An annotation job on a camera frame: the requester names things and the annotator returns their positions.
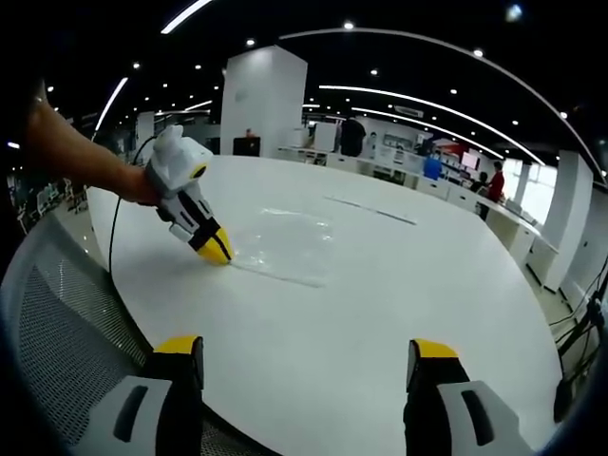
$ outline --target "white table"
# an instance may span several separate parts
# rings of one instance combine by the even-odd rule
[[[289,456],[403,456],[408,344],[424,337],[449,344],[470,378],[518,413],[529,445],[551,437],[555,344],[522,272],[478,217],[381,180],[287,161],[217,157],[201,187],[229,236],[260,208],[333,224],[329,284],[311,288],[211,266],[154,209],[123,204],[118,291],[153,346],[204,337],[204,400],[229,423]],[[102,252],[115,202],[89,191]]]

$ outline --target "black ceiling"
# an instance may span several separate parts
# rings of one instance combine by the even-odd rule
[[[87,2],[86,7],[55,7],[57,52],[47,73],[55,90],[51,103],[67,117],[101,112],[115,85],[130,80],[104,121],[104,127],[132,122],[133,108],[168,110],[212,99],[221,104],[221,70],[228,58],[256,46],[278,44],[309,63],[307,99],[333,111],[349,105],[388,111],[388,104],[437,115],[438,125],[488,146],[500,137],[442,111],[382,96],[319,90],[320,84],[394,91],[447,105],[503,131],[521,143],[542,143],[582,151],[574,135],[546,106],[502,73],[474,58],[398,36],[337,33],[287,41],[283,34],[358,27],[397,29],[484,50],[485,58],[537,89],[581,134],[601,162],[608,142],[608,90],[605,81],[605,27],[601,4],[519,2],[522,19],[505,21],[501,1],[437,0],[214,0],[169,35],[161,29],[190,0],[173,2]],[[138,70],[133,62],[140,62]],[[378,68],[379,76],[370,75]],[[458,90],[451,95],[452,88]],[[511,147],[511,157],[525,157]],[[550,164],[553,154],[538,154]]]

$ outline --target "office desk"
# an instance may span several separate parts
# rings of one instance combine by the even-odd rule
[[[229,423],[290,456],[403,456],[408,346],[424,337],[449,344],[471,379],[518,413],[529,445],[551,437],[555,344],[521,271],[479,218],[398,185],[278,160],[215,157],[201,189],[229,236],[261,208],[333,225],[328,284],[311,288],[212,266],[154,209],[122,205],[117,289],[153,346],[204,337],[204,400]],[[105,253],[115,202],[89,191]]]

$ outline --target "clear plastic sheet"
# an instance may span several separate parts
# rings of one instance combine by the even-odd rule
[[[333,226],[323,218],[262,209],[231,242],[239,269],[315,288],[327,284]]]

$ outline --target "white column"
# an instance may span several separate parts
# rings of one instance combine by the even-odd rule
[[[591,204],[593,172],[576,152],[560,152],[560,166],[542,236],[559,252],[535,241],[528,264],[543,285],[556,292],[574,259]]]
[[[517,184],[515,197],[513,198],[513,201],[517,202],[520,206],[522,205],[523,195],[525,194],[525,186],[528,184],[528,178],[530,177],[531,167],[531,164],[522,164],[522,173],[520,174],[520,180]]]
[[[248,128],[260,137],[260,156],[276,149],[302,122],[308,64],[277,46],[228,61],[221,112],[221,154],[232,155],[234,138]]]
[[[136,150],[140,150],[145,141],[154,135],[154,112],[141,112],[137,116],[137,123],[135,125],[136,134]],[[143,162],[147,162],[152,156],[152,147],[154,142],[149,142],[145,149],[142,151],[140,157]]]

